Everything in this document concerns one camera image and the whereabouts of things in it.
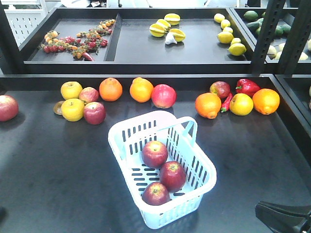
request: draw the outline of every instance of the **shelf post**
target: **shelf post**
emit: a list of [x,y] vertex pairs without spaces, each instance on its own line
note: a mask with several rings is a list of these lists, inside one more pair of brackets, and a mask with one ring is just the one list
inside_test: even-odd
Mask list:
[[273,40],[277,23],[282,14],[286,0],[268,1],[264,21],[255,45],[254,54],[251,61],[251,72],[255,75],[261,74],[264,68],[265,59],[269,46]]
[[311,32],[311,0],[301,0],[291,31],[277,65],[280,74],[294,74],[300,55]]
[[24,61],[21,57],[12,29],[0,1],[0,68],[4,74],[25,73]]

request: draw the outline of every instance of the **basket handle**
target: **basket handle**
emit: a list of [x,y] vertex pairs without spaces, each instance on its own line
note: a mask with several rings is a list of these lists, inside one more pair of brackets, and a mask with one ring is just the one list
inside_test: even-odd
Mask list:
[[168,129],[171,128],[175,125],[179,125],[182,123],[186,123],[188,122],[188,124],[186,125],[184,131],[182,132],[183,136],[186,136],[189,132],[190,129],[192,129],[192,134],[191,134],[191,140],[190,140],[190,145],[193,147],[195,144],[195,140],[196,140],[196,134],[197,134],[197,130],[198,130],[198,124],[197,122],[190,116],[183,116],[181,118],[177,118],[175,120],[170,121],[170,122],[166,122],[164,124],[161,124],[159,126],[155,126],[153,128],[150,129],[146,129],[143,130],[141,132],[135,133],[133,134],[131,137],[128,138],[128,140],[125,142],[127,145],[131,144],[131,142],[137,138],[142,138],[147,134],[152,134],[153,132],[159,131],[159,130],[164,130],[164,129]]

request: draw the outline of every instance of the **white plastic basket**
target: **white plastic basket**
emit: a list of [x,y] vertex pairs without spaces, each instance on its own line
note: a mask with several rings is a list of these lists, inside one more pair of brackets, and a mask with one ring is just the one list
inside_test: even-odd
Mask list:
[[[196,133],[197,123],[193,118],[177,119],[162,110],[118,122],[109,130],[108,142],[127,187],[151,229],[161,228],[195,211],[203,194],[216,184],[216,168],[195,142]],[[152,140],[164,143],[169,151],[168,161],[178,161],[187,175],[184,187],[170,193],[171,201],[160,206],[148,205],[141,198],[147,185],[159,181],[159,169],[147,167],[141,158],[143,146]]]

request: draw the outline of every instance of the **black tray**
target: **black tray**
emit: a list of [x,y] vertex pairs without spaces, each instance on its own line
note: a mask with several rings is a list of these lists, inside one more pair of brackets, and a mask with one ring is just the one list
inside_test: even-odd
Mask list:
[[[177,13],[182,21],[172,28],[180,28],[186,39],[178,45],[165,45],[164,38],[151,36],[149,26],[167,13]],[[243,56],[232,56],[229,45],[219,43],[222,31],[214,22],[216,13],[231,22],[234,36],[240,37],[247,48]],[[68,52],[46,54],[36,48],[44,42],[50,30],[59,37],[75,37],[79,31],[94,28],[104,19],[115,18],[113,34],[106,36],[109,46],[92,54],[96,62],[74,61]],[[191,9],[126,9],[126,8],[55,8],[21,45],[27,72],[114,74],[114,73],[249,73],[253,54],[248,41],[237,27],[228,8]]]
[[[136,76],[113,76],[124,92],[116,102],[104,102],[107,117],[98,126],[84,119],[68,122],[52,108],[61,100],[63,82],[97,88],[108,75],[0,77],[1,93],[14,96],[20,105],[16,118],[0,122],[0,206],[7,210],[1,232],[270,233],[255,216],[258,201],[310,204],[310,126],[302,124],[303,116],[273,75],[143,75],[154,85],[166,83],[177,90],[177,102],[167,111],[197,121],[197,143],[218,177],[197,211],[159,230],[149,229],[107,141],[113,124],[157,110],[150,101],[137,103],[130,97]],[[199,94],[218,80],[234,91],[239,78],[278,91],[278,111],[269,116],[226,112],[213,120],[197,115]]]
[[[243,15],[246,11],[254,10],[258,13],[259,17],[261,17],[261,14],[265,12],[266,9],[265,8],[250,8],[250,7],[244,7],[244,8],[243,7],[242,8],[232,7],[230,8],[230,10],[232,11],[232,14],[236,17],[236,21],[238,22],[237,25],[241,26],[241,30],[244,30],[247,33],[248,37],[245,37],[245,38],[248,38],[249,44],[254,45],[252,47],[254,50],[255,45],[257,43],[257,37],[253,33],[251,33],[250,30],[247,28],[246,23],[248,22],[243,18]],[[297,12],[297,8],[283,8],[278,25],[282,25],[285,23],[292,25],[296,12]],[[286,38],[287,37],[284,35],[282,37],[275,37],[271,45],[275,46],[276,50],[279,51],[278,45],[281,43],[285,43]],[[311,52],[309,52],[307,45],[305,45],[305,48],[303,51],[308,55],[309,58],[306,61],[298,61],[294,74],[310,73]],[[277,70],[277,64],[278,64],[277,60],[270,59],[267,56],[266,62],[267,62],[267,66],[266,66],[265,72],[273,73],[273,74],[279,73],[279,71]]]
[[311,100],[309,95],[309,88],[311,86],[310,75],[277,75],[277,79],[294,101],[301,114],[311,125],[311,110],[309,108]]

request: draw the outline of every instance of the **red apple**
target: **red apple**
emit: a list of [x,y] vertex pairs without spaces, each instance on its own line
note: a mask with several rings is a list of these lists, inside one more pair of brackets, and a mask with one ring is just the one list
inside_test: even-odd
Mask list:
[[98,125],[106,118],[106,110],[102,103],[91,102],[88,103],[83,109],[83,117],[87,123]]
[[159,141],[150,141],[142,148],[142,160],[151,168],[160,168],[167,160],[167,147]]
[[175,104],[176,99],[176,91],[166,84],[155,86],[151,93],[151,100],[157,108],[170,108]]
[[214,82],[209,87],[209,91],[213,94],[216,94],[221,99],[227,98],[227,96],[231,92],[230,85],[223,81]]
[[79,94],[79,99],[82,100],[85,104],[96,102],[99,97],[99,92],[93,87],[86,87]]
[[18,114],[18,102],[12,96],[0,96],[0,121],[8,121]]
[[149,205],[162,205],[170,201],[170,194],[163,184],[153,182],[146,187],[141,198]]
[[160,169],[160,182],[165,185],[169,192],[179,191],[186,182],[186,173],[180,163],[169,161]]

